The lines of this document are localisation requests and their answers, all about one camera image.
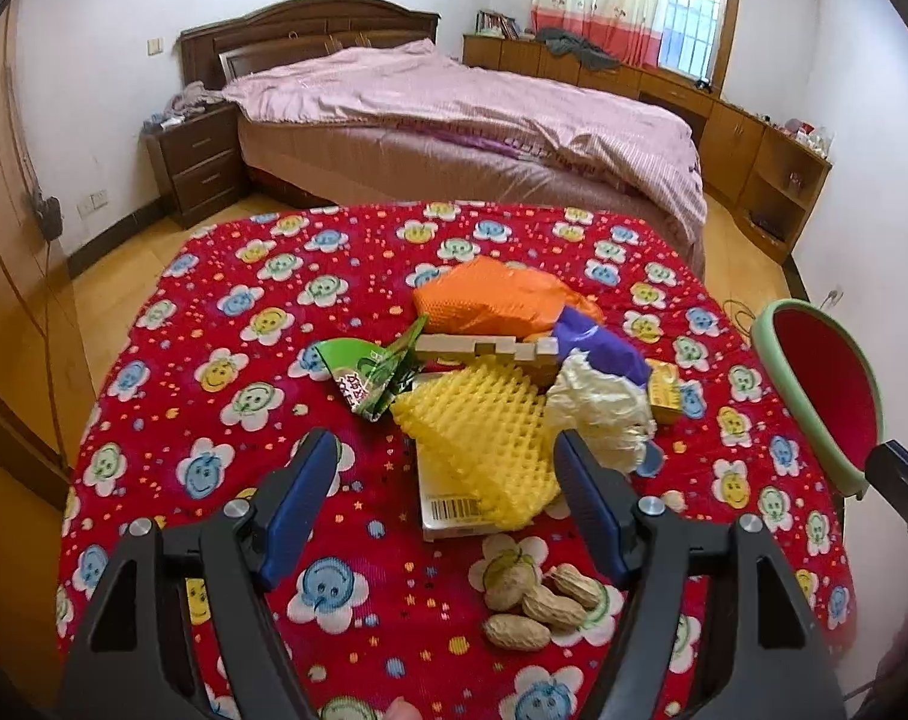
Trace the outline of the white paper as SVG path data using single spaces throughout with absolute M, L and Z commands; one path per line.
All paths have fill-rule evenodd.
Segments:
M 644 461 L 655 419 L 643 387 L 597 371 L 586 351 L 574 349 L 547 390 L 543 449 L 548 455 L 563 431 L 576 431 L 600 465 L 632 473 Z

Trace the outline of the peanut shell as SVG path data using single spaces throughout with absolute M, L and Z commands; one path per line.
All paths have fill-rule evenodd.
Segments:
M 525 562 L 516 562 L 501 571 L 485 590 L 486 608 L 504 613 L 520 605 L 520 601 L 538 583 L 537 571 Z
M 548 578 L 560 595 L 577 601 L 586 611 L 595 610 L 604 600 L 597 580 L 582 574 L 573 564 L 558 564 L 548 572 Z
M 570 631 L 581 628 L 586 622 L 587 611 L 581 603 L 557 595 L 543 585 L 535 585 L 527 590 L 522 596 L 520 606 L 525 616 L 552 629 Z
M 488 617 L 483 634 L 491 645 L 513 652 L 538 652 L 552 642 L 552 631 L 545 624 L 515 614 Z

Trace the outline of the red bin green rim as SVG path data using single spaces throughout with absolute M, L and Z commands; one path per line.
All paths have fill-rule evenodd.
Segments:
M 840 322 L 800 299 L 768 304 L 751 346 L 836 491 L 861 497 L 865 464 L 882 444 L 883 405 L 874 371 Z

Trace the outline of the red flower pattern blanket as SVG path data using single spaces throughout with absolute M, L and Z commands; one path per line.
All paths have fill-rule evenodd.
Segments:
M 179 527 L 283 466 L 316 427 L 340 445 L 332 488 L 276 629 L 326 717 L 571 718 L 623 631 L 600 583 L 581 629 L 499 650 L 483 595 L 509 567 L 591 572 L 564 505 L 507 535 L 426 541 L 415 454 L 390 419 L 349 411 L 320 359 L 330 338 L 394 341 L 415 291 L 468 262 L 559 278 L 641 355 L 677 367 L 682 414 L 637 481 L 698 522 L 756 514 L 822 624 L 849 649 L 856 601 L 828 481 L 753 351 L 664 236 L 628 216 L 477 202 L 255 216 L 191 234 L 107 374 L 79 447 L 61 530 L 55 626 L 69 647 L 107 559 L 138 518 Z

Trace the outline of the wooden puzzle piece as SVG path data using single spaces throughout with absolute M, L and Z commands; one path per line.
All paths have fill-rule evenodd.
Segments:
M 415 343 L 415 356 L 422 362 L 470 364 L 478 358 L 493 358 L 502 364 L 515 364 L 527 369 L 552 369 L 561 366 L 558 340 L 541 337 L 520 341 L 513 337 L 485 335 L 421 335 Z

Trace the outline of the purple plastic wrapper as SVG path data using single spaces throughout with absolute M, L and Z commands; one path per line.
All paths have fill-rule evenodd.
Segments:
M 574 307 L 564 305 L 552 337 L 558 343 L 561 361 L 574 351 L 582 351 L 595 371 L 624 377 L 637 387 L 648 385 L 652 369 L 641 351 Z

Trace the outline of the green snack wrapper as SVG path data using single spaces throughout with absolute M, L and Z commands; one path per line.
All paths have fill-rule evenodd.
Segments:
M 415 346 L 426 322 L 428 317 L 418 317 L 387 348 L 359 338 L 317 344 L 320 359 L 353 415 L 379 421 L 395 398 L 412 387 L 422 369 Z

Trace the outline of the wooden wardrobe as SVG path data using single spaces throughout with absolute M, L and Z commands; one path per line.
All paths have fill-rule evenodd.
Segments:
M 60 509 L 94 392 L 67 254 L 60 238 L 42 238 L 32 210 L 40 184 L 15 70 L 16 5 L 8 4 L 0 8 L 0 466 Z

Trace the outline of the orange plastic bag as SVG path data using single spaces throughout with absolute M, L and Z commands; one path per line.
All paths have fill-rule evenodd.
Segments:
M 564 281 L 536 268 L 516 268 L 490 257 L 461 263 L 413 289 L 426 330 L 442 335 L 527 338 L 553 330 L 571 307 L 595 323 L 604 312 Z

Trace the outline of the black charger plug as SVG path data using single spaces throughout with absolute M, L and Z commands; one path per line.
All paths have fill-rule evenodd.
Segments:
M 37 192 L 32 197 L 32 210 L 37 220 L 38 231 L 47 242 L 56 241 L 63 234 L 63 213 L 60 200 L 56 197 L 44 197 Z

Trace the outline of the dark wooden nightstand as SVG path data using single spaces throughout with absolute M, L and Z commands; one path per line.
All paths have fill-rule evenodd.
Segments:
M 232 104 L 219 104 L 182 124 L 152 127 L 145 145 L 163 205 L 184 229 L 244 197 L 247 169 Z

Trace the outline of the brown bed with headboard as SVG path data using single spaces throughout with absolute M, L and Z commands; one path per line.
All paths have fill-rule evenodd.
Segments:
M 345 47 L 390 49 L 419 39 L 437 47 L 438 26 L 434 13 L 387 0 L 286 0 L 182 32 L 180 64 L 186 80 L 223 94 L 237 76 Z M 237 109 L 245 164 L 275 187 L 341 206 L 483 200 L 623 213 L 654 227 L 694 273 L 705 270 L 705 228 L 694 247 L 678 241 L 666 213 L 636 188 L 613 187 L 502 146 L 431 135 L 424 128 L 262 125 L 248 121 L 237 104 L 224 102 Z

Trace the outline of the pink duvet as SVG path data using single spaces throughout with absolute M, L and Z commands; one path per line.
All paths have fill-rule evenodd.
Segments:
M 687 122 L 662 107 L 591 88 L 467 67 L 429 39 L 345 47 L 229 80 L 250 122 L 288 127 L 418 127 L 502 146 L 605 184 L 636 188 L 673 236 L 703 240 L 700 156 Z

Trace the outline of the grey clothes pile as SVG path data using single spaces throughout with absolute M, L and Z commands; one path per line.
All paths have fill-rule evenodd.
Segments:
M 545 26 L 535 31 L 535 41 L 543 44 L 553 57 L 572 55 L 587 70 L 615 70 L 620 67 L 620 60 L 613 57 L 602 47 L 597 46 L 587 37 L 554 26 Z

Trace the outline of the books on cabinet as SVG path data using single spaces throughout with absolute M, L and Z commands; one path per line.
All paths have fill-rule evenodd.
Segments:
M 477 11 L 475 32 L 478 36 L 497 37 L 498 39 L 534 40 L 532 33 L 525 29 L 516 18 L 495 10 Z

